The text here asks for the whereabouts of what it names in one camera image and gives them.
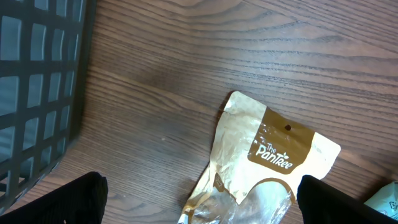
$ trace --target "gray basket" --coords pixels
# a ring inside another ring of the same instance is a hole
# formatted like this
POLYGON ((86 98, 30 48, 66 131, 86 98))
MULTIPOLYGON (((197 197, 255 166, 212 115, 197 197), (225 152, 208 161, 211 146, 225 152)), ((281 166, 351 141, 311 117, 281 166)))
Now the gray basket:
POLYGON ((60 162, 80 122, 94 6, 0 0, 0 214, 60 162))

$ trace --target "beige packaging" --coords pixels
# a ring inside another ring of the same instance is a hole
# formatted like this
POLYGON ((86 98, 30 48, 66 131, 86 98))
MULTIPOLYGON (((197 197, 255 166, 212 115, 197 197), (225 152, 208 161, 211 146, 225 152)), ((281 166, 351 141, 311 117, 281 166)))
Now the beige packaging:
POLYGON ((303 175, 324 178, 339 152, 326 137, 236 91, 178 223, 279 223, 303 175))

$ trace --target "table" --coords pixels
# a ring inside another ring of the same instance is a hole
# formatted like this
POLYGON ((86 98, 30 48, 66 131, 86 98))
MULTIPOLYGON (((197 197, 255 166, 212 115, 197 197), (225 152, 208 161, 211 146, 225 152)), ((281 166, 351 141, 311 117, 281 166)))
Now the table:
MULTIPOLYGON (((233 90, 340 144, 324 181, 364 202, 398 179, 397 15, 390 0, 98 1, 81 139, 13 208, 96 170, 103 223, 176 223, 233 90)), ((297 204, 282 223, 302 223, 297 204)))

